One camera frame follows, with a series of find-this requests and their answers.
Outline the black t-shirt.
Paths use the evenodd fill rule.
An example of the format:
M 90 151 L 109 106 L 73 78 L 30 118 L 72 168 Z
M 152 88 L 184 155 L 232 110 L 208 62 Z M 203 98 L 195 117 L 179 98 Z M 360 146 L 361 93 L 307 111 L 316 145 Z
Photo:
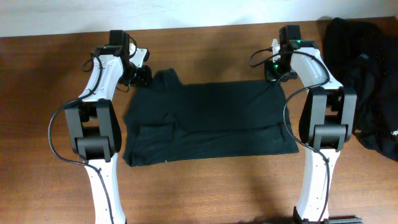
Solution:
M 264 80 L 183 84 L 161 70 L 124 115 L 131 167 L 236 156 L 294 154 L 285 94 Z

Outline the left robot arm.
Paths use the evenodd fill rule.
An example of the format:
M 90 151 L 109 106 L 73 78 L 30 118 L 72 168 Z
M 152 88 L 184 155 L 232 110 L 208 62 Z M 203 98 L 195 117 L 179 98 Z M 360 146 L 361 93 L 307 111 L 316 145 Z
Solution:
M 126 223 L 119 195 L 117 160 L 121 128 L 113 106 L 119 85 L 147 87 L 150 52 L 124 30 L 111 30 L 109 42 L 91 53 L 91 75 L 83 92 L 63 110 L 77 162 L 88 174 L 95 223 Z

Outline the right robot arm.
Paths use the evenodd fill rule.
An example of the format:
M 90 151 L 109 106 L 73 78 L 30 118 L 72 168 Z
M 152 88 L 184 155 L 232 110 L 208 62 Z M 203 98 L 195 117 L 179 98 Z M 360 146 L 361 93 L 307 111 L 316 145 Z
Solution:
M 332 218 L 328 211 L 333 170 L 353 130 L 356 93 L 339 82 L 322 60 L 318 45 L 302 39 L 298 25 L 286 25 L 272 41 L 264 61 L 268 81 L 299 78 L 303 87 L 287 100 L 306 93 L 295 142 L 305 148 L 303 184 L 294 207 L 294 223 L 362 223 L 358 217 Z

